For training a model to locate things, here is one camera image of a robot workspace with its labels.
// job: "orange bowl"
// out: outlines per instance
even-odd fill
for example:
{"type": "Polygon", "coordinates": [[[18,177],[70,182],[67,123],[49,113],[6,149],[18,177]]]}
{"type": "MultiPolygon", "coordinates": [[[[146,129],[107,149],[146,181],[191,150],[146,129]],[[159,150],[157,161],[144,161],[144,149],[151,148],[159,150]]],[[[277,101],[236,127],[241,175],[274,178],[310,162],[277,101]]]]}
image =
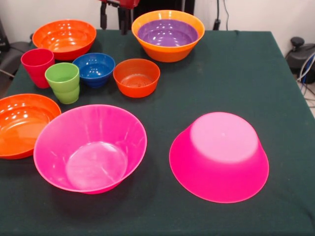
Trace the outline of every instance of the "orange bowl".
{"type": "Polygon", "coordinates": [[[128,97],[145,97],[154,92],[160,76],[159,67],[150,60],[128,59],[114,69],[114,79],[122,94],[128,97]]]}
{"type": "Polygon", "coordinates": [[[74,60],[91,48],[95,38],[96,29],[91,24],[61,20],[40,27],[32,40],[36,47],[52,51],[57,60],[74,60]]]}
{"type": "Polygon", "coordinates": [[[186,12],[174,10],[159,10],[143,14],[132,23],[131,30],[149,57],[162,62],[175,62],[184,59],[205,33],[205,27],[197,17],[186,12]],[[164,47],[148,43],[138,37],[138,31],[144,24],[162,19],[182,21],[191,25],[198,33],[197,40],[183,46],[164,47]]]}
{"type": "Polygon", "coordinates": [[[33,155],[41,130],[61,114],[50,98],[18,94],[0,100],[0,158],[21,159],[33,155]]]}

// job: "upside-down pink bowl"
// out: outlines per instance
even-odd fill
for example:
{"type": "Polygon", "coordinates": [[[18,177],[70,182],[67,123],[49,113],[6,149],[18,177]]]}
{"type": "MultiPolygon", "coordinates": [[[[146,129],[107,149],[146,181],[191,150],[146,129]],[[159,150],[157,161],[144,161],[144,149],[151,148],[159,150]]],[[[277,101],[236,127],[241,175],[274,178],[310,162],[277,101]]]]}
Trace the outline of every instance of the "upside-down pink bowl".
{"type": "Polygon", "coordinates": [[[267,155],[243,118],[213,112],[199,117],[173,142],[170,166],[192,194],[215,203],[236,203],[257,194],[269,175],[267,155]]]}

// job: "blue bowl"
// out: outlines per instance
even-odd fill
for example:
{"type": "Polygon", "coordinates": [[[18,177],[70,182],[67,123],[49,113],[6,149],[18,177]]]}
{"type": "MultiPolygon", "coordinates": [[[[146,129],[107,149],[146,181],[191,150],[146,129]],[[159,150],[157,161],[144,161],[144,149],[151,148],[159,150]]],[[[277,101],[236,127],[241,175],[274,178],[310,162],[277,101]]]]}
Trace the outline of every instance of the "blue bowl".
{"type": "Polygon", "coordinates": [[[81,80],[92,88],[103,86],[115,68],[114,59],[103,53],[84,54],[73,64],[79,67],[81,80]]]}

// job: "plastic bowl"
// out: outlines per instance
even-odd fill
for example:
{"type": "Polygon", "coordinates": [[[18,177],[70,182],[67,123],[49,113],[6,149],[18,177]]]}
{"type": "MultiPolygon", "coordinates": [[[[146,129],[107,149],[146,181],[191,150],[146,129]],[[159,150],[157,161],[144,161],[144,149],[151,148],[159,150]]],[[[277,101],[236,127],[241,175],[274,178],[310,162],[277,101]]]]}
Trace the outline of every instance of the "plastic bowl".
{"type": "Polygon", "coordinates": [[[175,62],[184,59],[205,33],[205,27],[197,17],[174,10],[159,10],[143,14],[132,23],[131,30],[149,57],[162,62],[175,62]],[[198,38],[189,44],[176,47],[155,45],[141,39],[138,35],[140,28],[149,22],[157,20],[176,20],[184,22],[197,31],[198,38]]]}
{"type": "Polygon", "coordinates": [[[0,100],[0,158],[33,154],[41,130],[61,114],[59,106],[38,94],[18,94],[0,100]]]}
{"type": "Polygon", "coordinates": [[[196,41],[198,33],[182,21],[157,20],[144,24],[138,31],[138,37],[154,45],[177,47],[196,41]]]}
{"type": "Polygon", "coordinates": [[[230,113],[198,118],[175,139],[169,160],[186,190],[216,203],[251,198],[269,175],[268,159],[254,128],[230,113]]]}
{"type": "Polygon", "coordinates": [[[129,59],[114,69],[119,90],[128,97],[145,97],[154,92],[160,76],[159,67],[150,60],[129,59]]]}
{"type": "Polygon", "coordinates": [[[35,144],[34,162],[55,187],[97,194],[127,178],[146,147],[146,131],[133,114],[109,105],[87,105],[45,127],[35,144]]]}
{"type": "Polygon", "coordinates": [[[103,53],[88,53],[73,61],[80,69],[81,80],[92,88],[103,86],[112,75],[115,61],[103,53]]]}
{"type": "Polygon", "coordinates": [[[95,38],[96,29],[91,24],[60,20],[37,29],[32,41],[38,48],[51,50],[57,60],[74,60],[91,48],[95,38]]]}

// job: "pink bowl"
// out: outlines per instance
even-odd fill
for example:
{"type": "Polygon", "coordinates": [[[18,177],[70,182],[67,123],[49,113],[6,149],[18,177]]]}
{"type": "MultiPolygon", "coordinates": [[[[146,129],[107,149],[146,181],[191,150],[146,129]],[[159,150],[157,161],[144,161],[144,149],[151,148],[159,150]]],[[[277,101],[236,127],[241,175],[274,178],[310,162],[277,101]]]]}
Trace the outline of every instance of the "pink bowl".
{"type": "Polygon", "coordinates": [[[169,161],[177,181],[216,203],[251,198],[267,181],[269,164],[254,128],[223,112],[198,118],[173,142],[169,161]]]}
{"type": "Polygon", "coordinates": [[[133,114],[119,107],[88,105],[61,114],[43,129],[34,162],[52,185],[97,194],[127,178],[146,147],[146,131],[133,114]]]}

